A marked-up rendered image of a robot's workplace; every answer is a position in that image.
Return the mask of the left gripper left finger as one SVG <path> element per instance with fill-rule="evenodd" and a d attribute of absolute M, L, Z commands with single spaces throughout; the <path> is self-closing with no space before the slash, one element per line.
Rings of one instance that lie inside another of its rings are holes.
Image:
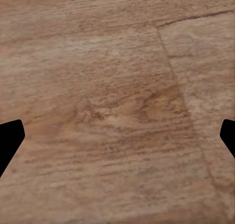
<path fill-rule="evenodd" d="M 0 177 L 25 138 L 20 119 L 0 125 Z"/>

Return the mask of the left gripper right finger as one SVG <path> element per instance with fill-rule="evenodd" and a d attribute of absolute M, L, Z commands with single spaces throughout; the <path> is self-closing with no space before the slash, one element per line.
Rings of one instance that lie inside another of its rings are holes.
<path fill-rule="evenodd" d="M 225 119 L 221 126 L 220 137 L 235 157 L 235 121 Z"/>

